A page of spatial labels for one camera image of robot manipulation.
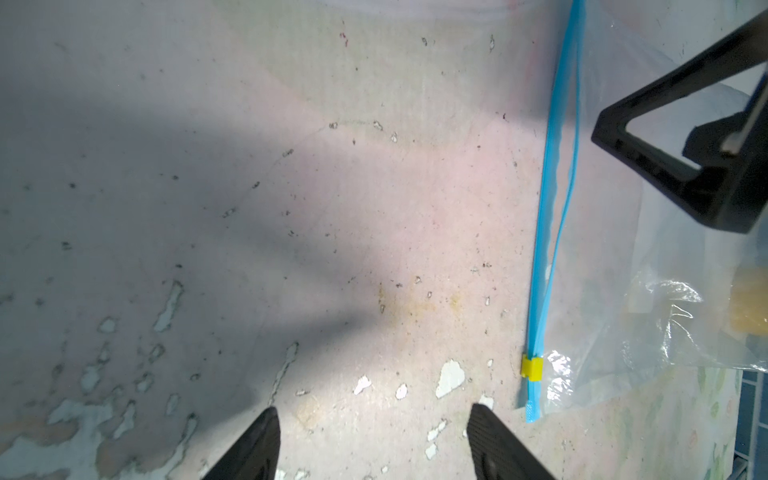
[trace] blue zipper seal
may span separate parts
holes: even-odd
[[[531,275],[531,298],[528,305],[528,350],[524,357],[524,363],[540,359],[544,355],[544,332],[547,326],[549,300],[552,294],[552,278],[554,277],[555,263],[558,258],[560,238],[563,233],[568,208],[571,205],[571,196],[576,181],[579,143],[579,97],[581,96],[580,63],[581,47],[584,43],[584,17],[584,0],[574,0],[571,5],[571,13],[568,16],[568,26],[565,29],[563,46],[560,51],[560,59],[558,60],[558,69],[554,75],[552,99],[547,119],[547,140],[544,149],[544,165],[541,169],[541,196],[539,197],[538,204],[533,274]],[[560,163],[560,143],[562,140],[563,123],[565,122],[565,109],[568,106],[568,90],[574,67],[576,70],[576,110],[573,160],[568,171],[568,190],[565,195],[558,235],[554,242],[549,279],[547,279],[547,251],[554,210],[554,197],[558,191],[557,172],[558,164]],[[523,372],[524,376],[528,377],[528,401],[525,404],[525,421],[530,423],[541,418],[541,382],[538,381],[541,375],[536,373],[531,375],[531,372],[525,369]]]

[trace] blue tile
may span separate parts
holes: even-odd
[[[739,401],[739,420],[736,423],[736,445],[739,453],[750,452],[750,433],[752,432],[752,414],[755,405],[755,386],[741,384],[741,400]]]
[[[768,429],[757,429],[757,450],[753,462],[753,478],[768,478]]]

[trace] ziplock bag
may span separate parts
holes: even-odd
[[[748,247],[758,250],[760,225],[746,236],[703,227],[591,143],[603,108],[676,65],[599,1],[577,0],[574,8],[580,4],[582,16],[572,13],[571,20],[583,22],[573,24],[583,36],[568,46],[566,35],[558,68],[560,74],[564,61],[571,63],[572,75],[559,85],[567,97],[564,122],[548,135],[548,152],[557,149],[563,161],[549,165],[556,180],[554,219],[542,222],[539,214],[537,242],[546,255],[535,253],[529,329],[546,324],[538,352],[529,335],[528,358],[540,356],[543,365],[540,403],[531,388],[536,382],[529,382],[528,421],[538,417],[539,406],[553,412],[601,402],[673,364],[768,367],[763,337],[734,328],[729,307],[734,274]],[[569,48],[575,53],[567,58]],[[558,77],[553,110],[557,96]],[[747,100],[716,84],[633,120],[627,129],[679,157],[691,128],[732,115]],[[552,126],[552,113],[549,120]],[[543,181],[542,199],[545,192]],[[754,254],[753,264],[762,258]],[[740,268],[746,303],[764,271],[750,265]],[[751,315],[750,308],[741,310],[743,316]]]

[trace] black plastic bracket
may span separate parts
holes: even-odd
[[[592,141],[700,223],[746,233],[768,202],[766,75],[743,112],[694,128],[682,152],[696,169],[627,132],[634,118],[768,60],[768,10],[697,57],[604,109]]]

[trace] blue floor tile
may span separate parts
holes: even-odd
[[[755,387],[747,383],[742,383],[741,400],[739,401],[739,420],[736,425],[735,449],[737,452],[743,453],[744,455],[750,452],[750,433],[752,429],[754,405]]]

